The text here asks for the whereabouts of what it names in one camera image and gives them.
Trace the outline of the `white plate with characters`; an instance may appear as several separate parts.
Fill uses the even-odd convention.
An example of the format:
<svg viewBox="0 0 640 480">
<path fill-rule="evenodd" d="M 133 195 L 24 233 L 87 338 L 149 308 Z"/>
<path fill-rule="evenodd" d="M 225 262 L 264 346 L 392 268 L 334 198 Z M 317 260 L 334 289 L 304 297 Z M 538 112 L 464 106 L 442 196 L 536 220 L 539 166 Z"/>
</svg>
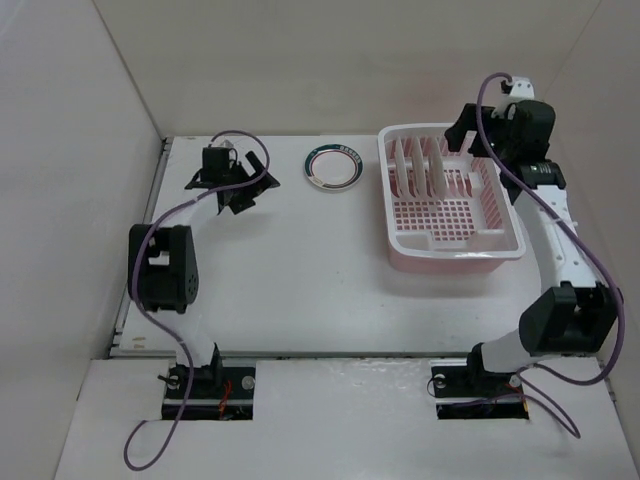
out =
<svg viewBox="0 0 640 480">
<path fill-rule="evenodd" d="M 439 200 L 443 200 L 446 195 L 446 179 L 440 146 L 436 137 L 429 138 L 428 160 L 434 196 Z"/>
</svg>

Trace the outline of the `green rimmed white plate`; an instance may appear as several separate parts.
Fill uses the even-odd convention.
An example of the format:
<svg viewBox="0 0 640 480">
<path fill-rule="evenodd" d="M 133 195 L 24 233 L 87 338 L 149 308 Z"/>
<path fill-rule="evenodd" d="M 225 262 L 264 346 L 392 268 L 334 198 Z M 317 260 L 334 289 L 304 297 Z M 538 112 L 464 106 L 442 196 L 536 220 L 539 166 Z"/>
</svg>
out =
<svg viewBox="0 0 640 480">
<path fill-rule="evenodd" d="M 358 183 L 364 171 L 361 156 L 342 144 L 324 144 L 314 148 L 305 158 L 303 172 L 316 188 L 341 192 Z"/>
</svg>

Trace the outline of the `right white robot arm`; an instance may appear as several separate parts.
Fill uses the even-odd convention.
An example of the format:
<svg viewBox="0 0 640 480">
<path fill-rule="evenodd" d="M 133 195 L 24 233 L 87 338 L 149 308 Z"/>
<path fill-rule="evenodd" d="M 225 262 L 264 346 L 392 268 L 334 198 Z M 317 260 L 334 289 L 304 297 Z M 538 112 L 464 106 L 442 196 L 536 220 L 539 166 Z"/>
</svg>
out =
<svg viewBox="0 0 640 480">
<path fill-rule="evenodd" d="M 523 371 L 598 351 L 624 330 L 623 300 L 578 239 L 566 182 L 547 156 L 553 108 L 517 97 L 469 103 L 454 123 L 413 123 L 378 136 L 391 265 L 409 273 L 477 274 L 522 254 L 529 236 L 540 297 L 517 328 L 435 370 L 440 398 L 508 397 Z"/>
</svg>

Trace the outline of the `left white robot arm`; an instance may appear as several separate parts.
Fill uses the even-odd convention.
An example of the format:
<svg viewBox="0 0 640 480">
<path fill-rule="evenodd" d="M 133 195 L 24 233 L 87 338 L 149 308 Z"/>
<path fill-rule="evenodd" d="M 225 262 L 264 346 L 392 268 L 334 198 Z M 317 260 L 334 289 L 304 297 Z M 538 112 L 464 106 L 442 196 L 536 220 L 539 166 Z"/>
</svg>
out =
<svg viewBox="0 0 640 480">
<path fill-rule="evenodd" d="M 202 149 L 201 166 L 187 181 L 193 196 L 151 222 L 136 223 L 128 233 L 127 291 L 132 303 L 152 325 L 176 345 L 180 386 L 189 384 L 204 397 L 223 387 L 223 371 L 217 367 L 216 344 L 199 337 L 193 327 L 179 326 L 160 315 L 179 317 L 197 299 L 200 275 L 195 234 L 201 225 L 229 210 L 238 215 L 256 205 L 256 199 L 280 186 L 270 173 L 270 155 L 243 154 L 225 142 Z"/>
</svg>

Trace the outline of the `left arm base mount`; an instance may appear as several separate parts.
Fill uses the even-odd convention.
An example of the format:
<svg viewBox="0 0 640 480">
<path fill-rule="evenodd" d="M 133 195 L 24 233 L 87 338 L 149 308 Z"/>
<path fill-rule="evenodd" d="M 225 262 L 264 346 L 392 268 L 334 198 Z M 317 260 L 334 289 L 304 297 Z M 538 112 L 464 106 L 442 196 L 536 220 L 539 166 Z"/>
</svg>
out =
<svg viewBox="0 0 640 480">
<path fill-rule="evenodd" d="M 159 375 L 165 383 L 161 407 L 163 420 L 174 420 L 186 392 L 188 371 L 183 365 Z M 256 368 L 224 365 L 211 375 L 205 368 L 196 370 L 192 389 L 181 417 L 186 421 L 249 421 L 253 419 Z"/>
</svg>

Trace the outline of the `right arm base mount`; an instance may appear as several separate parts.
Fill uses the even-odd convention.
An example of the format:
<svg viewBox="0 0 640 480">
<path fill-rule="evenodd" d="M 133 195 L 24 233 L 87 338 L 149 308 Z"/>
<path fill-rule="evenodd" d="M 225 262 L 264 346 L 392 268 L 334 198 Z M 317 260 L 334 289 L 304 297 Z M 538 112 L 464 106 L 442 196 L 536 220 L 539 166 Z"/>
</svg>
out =
<svg viewBox="0 0 640 480">
<path fill-rule="evenodd" d="M 460 360 L 430 363 L 428 392 L 439 420 L 528 420 L 523 389 L 513 373 L 476 376 Z"/>
</svg>

